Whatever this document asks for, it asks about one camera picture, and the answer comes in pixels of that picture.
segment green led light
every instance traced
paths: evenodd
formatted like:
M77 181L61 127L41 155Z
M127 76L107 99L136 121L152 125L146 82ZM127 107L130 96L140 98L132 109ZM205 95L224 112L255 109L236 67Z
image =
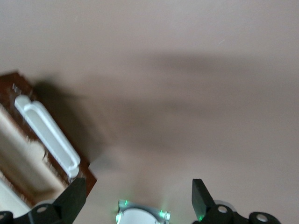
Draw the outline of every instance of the green led light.
M205 216L198 216L198 221L201 221Z
M121 220L121 212L116 215L116 222L119 223Z

